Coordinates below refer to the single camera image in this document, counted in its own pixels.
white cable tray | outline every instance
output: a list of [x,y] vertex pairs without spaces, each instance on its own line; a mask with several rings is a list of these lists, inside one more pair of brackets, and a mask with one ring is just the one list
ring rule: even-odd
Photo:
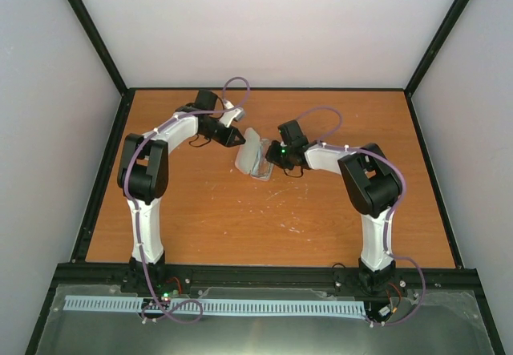
[[[185,298],[174,298],[168,309]],[[362,301],[254,301],[237,299],[197,299],[204,315],[221,317],[348,317],[362,319],[365,309]],[[66,296],[64,311],[91,311],[105,313],[141,313],[149,299],[142,297],[86,297]],[[187,303],[174,313],[197,315],[198,305]],[[146,312],[160,313],[155,305]]]

robotic arm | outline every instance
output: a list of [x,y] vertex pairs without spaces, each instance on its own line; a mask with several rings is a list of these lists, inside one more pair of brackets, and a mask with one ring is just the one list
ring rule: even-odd
[[[124,141],[117,178],[120,188],[123,188],[127,167],[135,150],[146,137],[156,132],[137,156],[138,161],[128,179],[128,191],[134,197],[139,209],[139,230],[141,240],[144,242],[144,255],[150,268],[165,261],[164,247],[160,241],[160,200],[168,187],[168,155],[183,141],[194,135],[215,140],[225,147],[235,147],[245,143],[240,131],[231,125],[233,121],[244,117],[244,110],[240,107],[225,112],[220,119],[215,119],[209,114],[183,116],[190,112],[213,111],[218,99],[219,97],[211,91],[199,91],[194,103],[188,103],[176,109],[172,116],[174,121],[168,121],[167,126],[156,128],[143,135],[130,134]],[[223,99],[223,105],[225,109],[234,108],[233,104],[226,99]],[[128,201],[128,205],[131,209],[134,233],[134,248],[130,263],[132,269],[135,269],[141,263],[141,257],[136,244],[135,205],[131,200]]]
[[[360,281],[368,292],[386,282],[395,269],[390,257],[392,220],[386,214],[398,200],[402,185],[395,172],[382,161],[347,147],[310,143],[296,120],[278,127],[282,142],[273,140],[266,159],[284,170],[300,167],[342,175],[351,204],[361,214],[363,249]],[[361,148],[385,157],[380,147],[369,143]]]

white wall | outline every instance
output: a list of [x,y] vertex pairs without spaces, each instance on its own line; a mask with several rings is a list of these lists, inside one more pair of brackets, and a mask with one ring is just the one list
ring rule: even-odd
[[464,264],[513,353],[513,0],[471,0],[414,95]]
[[133,87],[405,87],[453,0],[83,0]]
[[0,0],[0,343],[25,352],[119,94],[66,0]]

black metal frame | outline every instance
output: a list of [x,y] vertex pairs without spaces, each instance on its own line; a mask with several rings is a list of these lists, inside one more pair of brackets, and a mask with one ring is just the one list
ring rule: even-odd
[[[414,106],[411,101],[413,93],[417,89],[422,78],[426,74],[431,63],[443,43],[445,42],[450,31],[463,12],[469,0],[454,0],[449,9],[442,25],[439,27],[426,53],[422,57],[417,69],[415,70],[406,89],[397,88],[256,88],[256,90],[273,90],[273,91],[403,91],[406,103],[410,110],[410,115],[414,128],[418,137],[418,142],[422,150],[422,155],[426,164],[426,168],[433,187],[434,196],[437,201],[438,210],[442,217],[442,222],[446,230],[446,236],[450,244],[456,269],[424,269],[426,276],[427,288],[436,289],[459,289],[472,291],[479,304],[488,335],[491,339],[495,353],[505,353],[499,338],[498,331],[495,327],[490,308],[484,295],[478,273],[472,269],[465,269],[461,255],[456,244],[453,230],[442,200],[442,195],[434,175],[434,170],[430,161],[426,144],[424,142],[422,131],[418,124]],[[106,264],[106,263],[86,263],[85,258],[92,234],[95,229],[96,220],[98,218],[99,209],[103,202],[103,196],[107,189],[107,182],[113,168],[116,153],[119,148],[123,130],[127,121],[128,114],[131,109],[131,103],[134,99],[137,89],[190,89],[198,88],[131,88],[127,89],[119,71],[109,55],[98,30],[95,27],[87,9],[82,0],[68,0],[77,18],[81,22],[83,29],[86,31],[89,39],[99,54],[107,72],[112,78],[121,94],[121,102],[115,117],[115,122],[111,129],[111,134],[107,141],[107,146],[103,154],[102,162],[96,176],[95,184],[91,193],[91,198],[87,205],[87,210],[83,218],[83,223],[79,230],[75,247],[72,253],[71,262],[59,264],[55,271],[54,278],[51,282],[50,289],[44,300],[41,314],[35,326],[30,344],[26,353],[35,353],[38,347],[39,338],[46,323],[51,302],[55,295],[55,290],[60,284],[118,284],[126,292],[137,292],[141,295],[147,294],[147,288],[141,283],[133,273],[130,272],[128,264]],[[250,267],[250,266],[199,266],[199,265],[172,265],[166,264],[167,273],[173,273],[178,276],[184,284],[185,292],[191,295],[197,295],[198,291],[212,286],[223,287],[266,287],[266,288],[313,288],[326,291],[337,296],[352,296],[357,300],[365,302],[383,301],[385,295],[378,294],[369,296],[362,290],[353,287],[347,287],[346,284],[337,286],[340,279],[348,276],[356,276],[357,268],[283,268],[283,267]],[[418,273],[414,269],[399,268],[396,272],[396,279],[404,280],[408,287],[419,288],[420,280]]]

wooden table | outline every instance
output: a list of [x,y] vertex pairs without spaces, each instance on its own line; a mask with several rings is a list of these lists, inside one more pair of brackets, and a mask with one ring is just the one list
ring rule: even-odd
[[[229,91],[227,98],[237,103],[243,95]],[[195,97],[196,91],[137,91],[124,134],[151,130]],[[406,177],[408,195],[394,217],[394,252],[425,268],[453,268],[402,92],[253,91],[244,106],[247,116],[235,125],[242,133],[253,127],[262,138],[279,139],[279,124],[316,105],[344,115],[343,127],[327,142],[375,142]],[[301,127],[313,140],[336,123],[333,113],[318,111],[303,118]],[[182,143],[170,155],[169,186],[160,206],[168,263],[357,265],[362,222],[339,175],[306,171],[294,179],[275,169],[269,182],[261,182],[235,168],[237,150],[214,142],[202,148]],[[116,184],[120,151],[87,254],[90,262],[127,262],[131,255],[130,212]]]

